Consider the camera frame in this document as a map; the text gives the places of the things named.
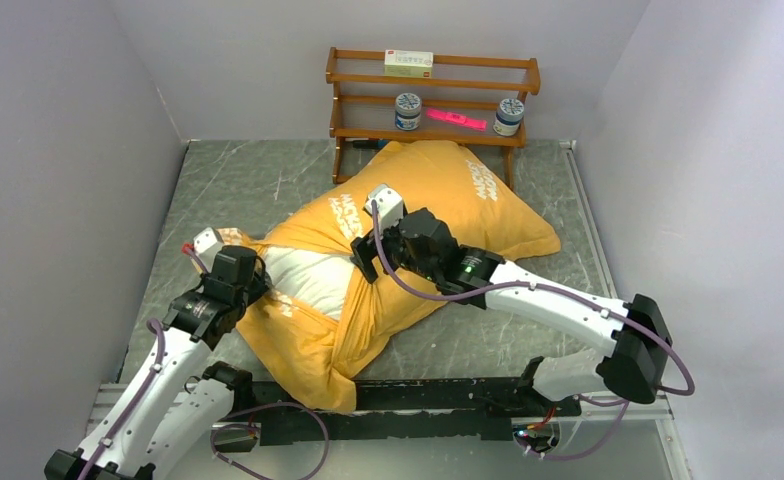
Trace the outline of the white pillow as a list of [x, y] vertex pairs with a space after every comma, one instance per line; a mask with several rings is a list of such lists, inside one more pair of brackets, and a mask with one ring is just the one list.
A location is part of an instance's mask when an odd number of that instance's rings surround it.
[[269, 247], [262, 255], [273, 299], [291, 317], [298, 302], [338, 322], [354, 266], [342, 255], [289, 247]]

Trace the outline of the orange Mickey Mouse pillowcase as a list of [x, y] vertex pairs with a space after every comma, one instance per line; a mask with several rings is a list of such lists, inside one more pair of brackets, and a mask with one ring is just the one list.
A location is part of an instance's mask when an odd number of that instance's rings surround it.
[[[237, 228], [223, 228], [220, 234], [226, 244], [252, 248], [261, 257], [278, 246], [342, 255], [351, 262], [352, 240], [372, 226], [364, 210], [367, 195], [380, 184], [396, 190], [409, 210], [427, 208], [462, 244], [509, 260], [560, 250], [545, 219], [470, 150], [450, 141], [392, 142], [359, 174], [306, 204], [264, 238]], [[408, 293], [390, 277], [369, 284], [354, 266], [338, 322], [302, 302], [286, 316], [272, 287], [247, 309], [237, 328], [293, 398], [310, 408], [350, 412], [356, 407], [355, 376], [393, 335], [438, 308], [437, 301]]]

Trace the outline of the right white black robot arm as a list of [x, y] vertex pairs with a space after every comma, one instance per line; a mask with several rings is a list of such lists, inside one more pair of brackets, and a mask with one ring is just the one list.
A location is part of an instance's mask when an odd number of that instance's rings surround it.
[[373, 266], [401, 289], [431, 301], [508, 312], [570, 335], [585, 350], [532, 359], [519, 378], [517, 398], [529, 414], [554, 403], [607, 390], [624, 401], [651, 404], [673, 350], [656, 303], [636, 295], [630, 302], [581, 292], [535, 275], [517, 263], [457, 243], [448, 226], [427, 209], [386, 222], [378, 202], [366, 211], [369, 233], [352, 244], [352, 261], [366, 280]]

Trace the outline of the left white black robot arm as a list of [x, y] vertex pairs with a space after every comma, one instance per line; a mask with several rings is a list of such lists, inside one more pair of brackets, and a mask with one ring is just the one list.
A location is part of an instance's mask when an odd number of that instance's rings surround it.
[[265, 263], [255, 250], [226, 245], [215, 252], [198, 284], [173, 299], [163, 319], [148, 320], [154, 344], [107, 416], [73, 451], [55, 451], [45, 477], [163, 479], [215, 421], [245, 418], [254, 406], [252, 376], [228, 365], [203, 375], [182, 405], [174, 401], [269, 288]]

